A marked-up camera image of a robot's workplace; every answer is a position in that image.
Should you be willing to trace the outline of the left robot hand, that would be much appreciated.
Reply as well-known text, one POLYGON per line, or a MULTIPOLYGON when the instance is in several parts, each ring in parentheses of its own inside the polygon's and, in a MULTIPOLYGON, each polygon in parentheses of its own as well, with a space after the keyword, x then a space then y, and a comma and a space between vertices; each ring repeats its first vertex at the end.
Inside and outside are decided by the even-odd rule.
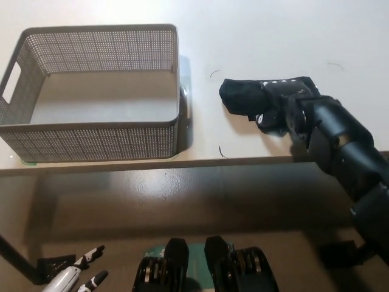
MULTIPOLYGON (((103 255, 105 245, 98 246, 83 254, 73 264, 60 271, 43 289, 43 292, 67 292, 72 291, 76 286, 82 271, 89 268, 90 263, 103 255)), ((82 284, 77 291, 95 291, 98 286, 107 278, 109 272, 102 270, 82 284)))

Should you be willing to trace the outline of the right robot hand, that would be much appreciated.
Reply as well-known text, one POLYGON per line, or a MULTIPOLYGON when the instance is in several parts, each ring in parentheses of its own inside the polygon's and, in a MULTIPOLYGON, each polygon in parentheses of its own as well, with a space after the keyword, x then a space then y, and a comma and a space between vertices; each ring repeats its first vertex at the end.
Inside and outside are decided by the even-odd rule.
POLYGON ((279 80, 261 80, 261 89, 270 103, 268 109, 255 116, 255 123, 262 133, 284 136, 288 132, 286 112, 292 97, 320 97, 320 91, 310 77, 279 80))

